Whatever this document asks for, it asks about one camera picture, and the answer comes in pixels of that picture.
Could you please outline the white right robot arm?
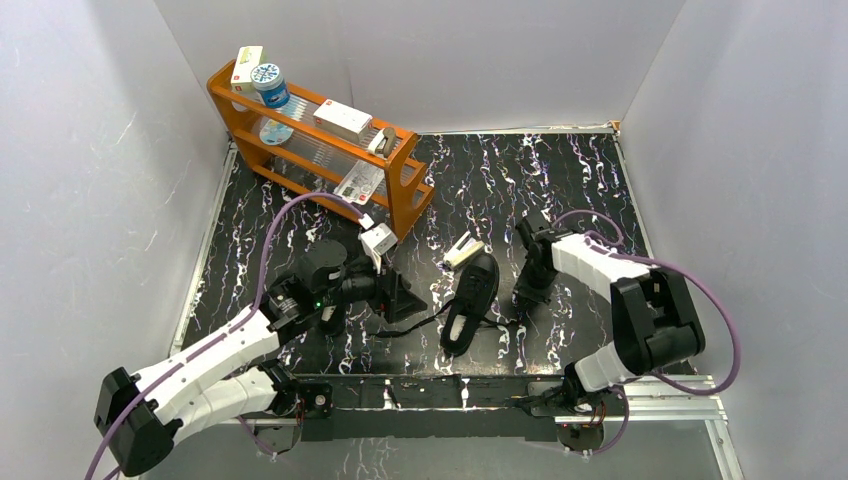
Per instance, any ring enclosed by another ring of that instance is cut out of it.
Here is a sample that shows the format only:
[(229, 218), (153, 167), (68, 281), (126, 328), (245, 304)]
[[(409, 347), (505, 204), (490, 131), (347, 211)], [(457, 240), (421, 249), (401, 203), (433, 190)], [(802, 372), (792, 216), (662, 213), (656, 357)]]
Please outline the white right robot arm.
[(705, 349), (705, 334), (681, 274), (604, 253), (589, 236), (558, 230), (541, 213), (522, 218), (516, 230), (526, 250), (513, 289), (520, 306), (549, 303), (557, 275), (566, 274), (611, 307), (611, 341), (564, 369), (556, 392), (571, 411), (590, 413), (604, 390)]

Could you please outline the black canvas shoe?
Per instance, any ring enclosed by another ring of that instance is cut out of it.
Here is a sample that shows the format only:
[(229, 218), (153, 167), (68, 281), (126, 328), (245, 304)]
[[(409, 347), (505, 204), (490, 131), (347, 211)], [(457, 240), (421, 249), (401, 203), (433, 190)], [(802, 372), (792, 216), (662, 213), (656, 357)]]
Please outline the black canvas shoe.
[(325, 309), (318, 322), (320, 331), (327, 337), (335, 337), (345, 331), (346, 313), (344, 309)]
[(440, 346), (450, 356), (463, 355), (470, 347), (476, 331), (496, 300), (500, 283), (500, 267), (490, 253), (477, 254), (462, 270), (454, 296), (434, 315), (400, 331), (370, 333), (376, 338), (400, 338), (433, 323), (447, 313), (441, 334)]

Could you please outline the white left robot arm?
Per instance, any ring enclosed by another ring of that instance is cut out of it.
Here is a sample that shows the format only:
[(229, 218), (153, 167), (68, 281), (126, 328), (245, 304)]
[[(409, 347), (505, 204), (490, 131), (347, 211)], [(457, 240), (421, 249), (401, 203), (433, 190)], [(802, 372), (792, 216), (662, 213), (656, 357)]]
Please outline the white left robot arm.
[(136, 477), (161, 463), (189, 436), (231, 418), (328, 413), (318, 404), (332, 390), (303, 384), (274, 360), (260, 362), (312, 328), (332, 336), (348, 306), (365, 302), (389, 323), (427, 309), (394, 268), (353, 257), (334, 240), (314, 243), (259, 301), (198, 341), (155, 365), (129, 373), (120, 367), (101, 384), (94, 423), (97, 453), (110, 452), (119, 473)]

